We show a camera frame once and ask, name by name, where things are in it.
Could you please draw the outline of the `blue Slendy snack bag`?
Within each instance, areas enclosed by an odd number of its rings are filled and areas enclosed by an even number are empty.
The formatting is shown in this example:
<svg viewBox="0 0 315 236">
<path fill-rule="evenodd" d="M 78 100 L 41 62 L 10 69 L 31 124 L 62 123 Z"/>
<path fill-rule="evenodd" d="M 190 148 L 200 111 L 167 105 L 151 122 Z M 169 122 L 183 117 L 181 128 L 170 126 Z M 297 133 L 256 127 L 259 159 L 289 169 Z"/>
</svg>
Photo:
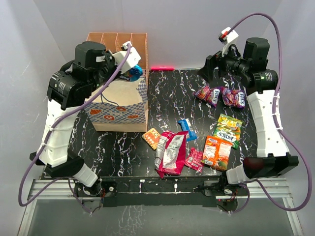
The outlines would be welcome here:
<svg viewBox="0 0 315 236">
<path fill-rule="evenodd" d="M 143 70 L 139 65 L 134 66 L 120 76 L 120 79 L 125 79 L 129 82 L 137 81 L 143 75 Z"/>
</svg>

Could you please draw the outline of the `white checkered paper bag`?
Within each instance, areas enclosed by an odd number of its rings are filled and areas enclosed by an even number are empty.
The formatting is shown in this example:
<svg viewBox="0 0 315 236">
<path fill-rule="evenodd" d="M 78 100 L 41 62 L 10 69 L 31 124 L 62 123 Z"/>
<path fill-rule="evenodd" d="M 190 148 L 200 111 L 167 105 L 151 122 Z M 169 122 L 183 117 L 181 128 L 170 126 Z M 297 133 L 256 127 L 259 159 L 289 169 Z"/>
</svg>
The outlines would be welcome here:
<svg viewBox="0 0 315 236">
<path fill-rule="evenodd" d="M 84 110 L 96 131 L 146 132 L 148 74 L 134 82 L 115 79 Z"/>
</svg>

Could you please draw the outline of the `magenta silver snack bag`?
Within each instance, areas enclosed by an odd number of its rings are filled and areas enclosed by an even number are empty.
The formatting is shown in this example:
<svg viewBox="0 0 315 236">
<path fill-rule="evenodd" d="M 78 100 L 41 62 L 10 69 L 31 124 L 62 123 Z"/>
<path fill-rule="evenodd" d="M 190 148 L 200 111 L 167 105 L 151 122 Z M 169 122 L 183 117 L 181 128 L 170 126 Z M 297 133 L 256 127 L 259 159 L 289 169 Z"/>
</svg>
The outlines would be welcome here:
<svg viewBox="0 0 315 236">
<path fill-rule="evenodd" d="M 181 174 L 186 159 L 187 134 L 187 131 L 174 133 L 169 130 L 161 134 L 155 156 L 155 171 L 160 178 Z"/>
</svg>

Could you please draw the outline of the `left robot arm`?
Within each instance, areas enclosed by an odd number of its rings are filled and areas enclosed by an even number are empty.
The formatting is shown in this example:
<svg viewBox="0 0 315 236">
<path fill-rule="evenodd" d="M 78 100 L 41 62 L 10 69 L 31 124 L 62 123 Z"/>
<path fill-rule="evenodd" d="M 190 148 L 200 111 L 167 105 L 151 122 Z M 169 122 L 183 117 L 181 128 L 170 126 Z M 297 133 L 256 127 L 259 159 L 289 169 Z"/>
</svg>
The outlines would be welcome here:
<svg viewBox="0 0 315 236">
<path fill-rule="evenodd" d="M 42 165 L 52 178 L 73 177 L 91 196 L 102 189 L 98 176 L 68 145 L 77 115 L 120 74 L 131 51 L 126 43 L 122 59 L 116 60 L 106 46 L 91 41 L 78 44 L 74 59 L 64 64 L 49 80 L 47 117 L 39 149 L 30 154 L 32 165 Z"/>
</svg>

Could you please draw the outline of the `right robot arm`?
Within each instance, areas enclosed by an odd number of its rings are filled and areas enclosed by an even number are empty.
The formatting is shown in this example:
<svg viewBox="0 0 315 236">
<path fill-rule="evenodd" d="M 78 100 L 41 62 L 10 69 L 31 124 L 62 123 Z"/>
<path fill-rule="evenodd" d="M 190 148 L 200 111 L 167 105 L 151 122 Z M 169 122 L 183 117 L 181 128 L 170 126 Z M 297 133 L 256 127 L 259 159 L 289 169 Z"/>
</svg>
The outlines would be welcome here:
<svg viewBox="0 0 315 236">
<path fill-rule="evenodd" d="M 275 94 L 278 74 L 267 69 L 269 42 L 267 39 L 252 37 L 246 40 L 243 54 L 233 41 L 221 40 L 224 47 L 214 55 L 206 57 L 205 65 L 198 75 L 212 81 L 214 69 L 218 74 L 230 73 L 241 79 L 246 89 L 246 97 L 256 127 L 256 157 L 246 157 L 243 164 L 224 172 L 224 180 L 219 183 L 220 191 L 231 195 L 237 184 L 260 177 L 281 176 L 299 164 L 298 157 L 291 155 L 283 135 L 282 127 L 274 123 L 280 118 Z"/>
</svg>

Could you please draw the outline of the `purple Fox's bag left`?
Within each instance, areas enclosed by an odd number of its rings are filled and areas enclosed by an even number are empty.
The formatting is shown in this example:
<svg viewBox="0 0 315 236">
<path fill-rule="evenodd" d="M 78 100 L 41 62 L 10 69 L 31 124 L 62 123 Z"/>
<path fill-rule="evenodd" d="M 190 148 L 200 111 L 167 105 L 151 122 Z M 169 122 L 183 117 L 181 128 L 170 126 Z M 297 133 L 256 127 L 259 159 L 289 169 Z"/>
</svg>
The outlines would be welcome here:
<svg viewBox="0 0 315 236">
<path fill-rule="evenodd" d="M 194 96 L 210 104 L 212 107 L 216 107 L 220 97 L 220 92 L 221 87 L 210 88 L 209 86 L 204 86 L 195 92 Z"/>
</svg>

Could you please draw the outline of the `green Fox's candy bag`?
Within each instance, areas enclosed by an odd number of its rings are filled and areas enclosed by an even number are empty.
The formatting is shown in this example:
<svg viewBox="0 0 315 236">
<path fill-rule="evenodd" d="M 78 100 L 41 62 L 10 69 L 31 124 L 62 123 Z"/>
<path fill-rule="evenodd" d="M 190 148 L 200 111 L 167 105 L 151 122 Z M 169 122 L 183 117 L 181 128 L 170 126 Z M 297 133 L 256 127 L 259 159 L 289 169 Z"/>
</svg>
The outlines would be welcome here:
<svg viewBox="0 0 315 236">
<path fill-rule="evenodd" d="M 233 149 L 238 149 L 243 122 L 239 119 L 220 114 L 213 136 L 232 143 Z"/>
</svg>

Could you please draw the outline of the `orange Fox's candy bag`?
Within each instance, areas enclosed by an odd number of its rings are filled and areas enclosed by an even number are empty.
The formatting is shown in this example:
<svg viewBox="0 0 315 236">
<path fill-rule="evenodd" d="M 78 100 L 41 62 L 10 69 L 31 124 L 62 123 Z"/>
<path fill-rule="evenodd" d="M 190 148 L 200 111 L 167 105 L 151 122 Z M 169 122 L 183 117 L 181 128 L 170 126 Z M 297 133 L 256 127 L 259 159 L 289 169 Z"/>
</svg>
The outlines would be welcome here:
<svg viewBox="0 0 315 236">
<path fill-rule="evenodd" d="M 226 171 L 233 143 L 214 136 L 207 136 L 201 163 L 219 171 Z"/>
</svg>

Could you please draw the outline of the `orange plastic file organizer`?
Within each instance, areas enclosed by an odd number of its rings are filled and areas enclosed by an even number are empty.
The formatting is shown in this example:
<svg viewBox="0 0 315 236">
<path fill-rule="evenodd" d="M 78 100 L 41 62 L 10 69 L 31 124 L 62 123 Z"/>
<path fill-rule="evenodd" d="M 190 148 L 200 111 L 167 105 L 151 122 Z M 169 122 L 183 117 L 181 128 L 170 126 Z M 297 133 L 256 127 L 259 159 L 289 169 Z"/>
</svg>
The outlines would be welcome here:
<svg viewBox="0 0 315 236">
<path fill-rule="evenodd" d="M 145 72 L 149 71 L 146 33 L 90 32 L 87 41 L 105 45 L 106 49 L 113 53 L 117 65 L 121 63 L 126 55 L 127 48 L 123 48 L 123 46 L 129 43 L 131 51 L 127 61 L 121 68 L 121 73 L 124 74 L 136 65 L 140 66 Z"/>
</svg>

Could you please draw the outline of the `pink marker strip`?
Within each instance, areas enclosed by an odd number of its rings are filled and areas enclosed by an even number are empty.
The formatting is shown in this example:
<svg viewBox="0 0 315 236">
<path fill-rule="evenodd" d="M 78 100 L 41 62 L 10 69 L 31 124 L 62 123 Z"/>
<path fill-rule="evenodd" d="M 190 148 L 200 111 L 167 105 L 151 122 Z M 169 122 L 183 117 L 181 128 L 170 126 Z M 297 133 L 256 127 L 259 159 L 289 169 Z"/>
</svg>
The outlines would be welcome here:
<svg viewBox="0 0 315 236">
<path fill-rule="evenodd" d="M 151 67 L 151 70 L 152 71 L 171 71 L 171 70 L 174 70 L 175 68 L 172 67 L 172 66 L 152 66 Z"/>
</svg>

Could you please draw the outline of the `blue wafer bar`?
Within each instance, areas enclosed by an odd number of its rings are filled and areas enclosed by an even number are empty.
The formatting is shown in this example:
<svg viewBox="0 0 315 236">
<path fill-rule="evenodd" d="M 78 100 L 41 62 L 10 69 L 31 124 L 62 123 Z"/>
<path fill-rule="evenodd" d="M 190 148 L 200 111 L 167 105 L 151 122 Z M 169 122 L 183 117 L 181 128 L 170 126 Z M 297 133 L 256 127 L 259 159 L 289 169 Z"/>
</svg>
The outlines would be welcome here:
<svg viewBox="0 0 315 236">
<path fill-rule="evenodd" d="M 192 141 L 192 140 L 197 139 L 197 135 L 196 135 L 195 131 L 193 130 L 192 125 L 191 125 L 188 118 L 179 120 L 178 124 L 181 126 L 181 129 L 183 131 L 187 131 L 187 135 L 186 135 L 187 141 Z"/>
</svg>

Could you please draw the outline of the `orange cracker pack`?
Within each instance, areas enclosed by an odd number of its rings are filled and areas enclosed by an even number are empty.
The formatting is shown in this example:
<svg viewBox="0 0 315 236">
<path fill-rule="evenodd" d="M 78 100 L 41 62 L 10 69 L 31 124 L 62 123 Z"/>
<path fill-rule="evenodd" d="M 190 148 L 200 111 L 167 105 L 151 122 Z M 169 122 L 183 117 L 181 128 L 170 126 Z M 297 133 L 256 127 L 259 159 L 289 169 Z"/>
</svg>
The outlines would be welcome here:
<svg viewBox="0 0 315 236">
<path fill-rule="evenodd" d="M 151 128 L 142 135 L 142 138 L 153 150 L 157 149 L 160 137 L 160 133 L 155 128 Z"/>
</svg>

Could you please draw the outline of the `pink candy pack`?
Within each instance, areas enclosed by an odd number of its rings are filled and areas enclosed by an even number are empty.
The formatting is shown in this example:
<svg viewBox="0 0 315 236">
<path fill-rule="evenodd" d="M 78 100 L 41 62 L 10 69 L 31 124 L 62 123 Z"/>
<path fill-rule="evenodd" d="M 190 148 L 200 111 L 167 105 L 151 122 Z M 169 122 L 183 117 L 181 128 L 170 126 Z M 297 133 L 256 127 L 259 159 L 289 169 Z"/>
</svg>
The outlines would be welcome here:
<svg viewBox="0 0 315 236">
<path fill-rule="evenodd" d="M 203 163 L 201 162 L 203 152 L 191 148 L 188 157 L 185 159 L 185 165 L 199 173 L 202 172 Z"/>
</svg>

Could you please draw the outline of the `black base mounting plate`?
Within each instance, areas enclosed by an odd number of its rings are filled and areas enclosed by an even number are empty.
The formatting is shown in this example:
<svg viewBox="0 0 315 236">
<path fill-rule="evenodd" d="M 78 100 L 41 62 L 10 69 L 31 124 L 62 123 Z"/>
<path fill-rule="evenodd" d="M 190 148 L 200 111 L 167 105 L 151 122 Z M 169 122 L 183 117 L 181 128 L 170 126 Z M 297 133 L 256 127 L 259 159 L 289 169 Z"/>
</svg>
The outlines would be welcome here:
<svg viewBox="0 0 315 236">
<path fill-rule="evenodd" d="M 203 206 L 216 207 L 220 200 L 247 197 L 247 190 L 237 185 L 219 186 L 218 177 L 103 177 L 94 194 L 79 182 L 75 193 L 85 200 L 99 200 L 102 207 L 122 206 Z"/>
</svg>

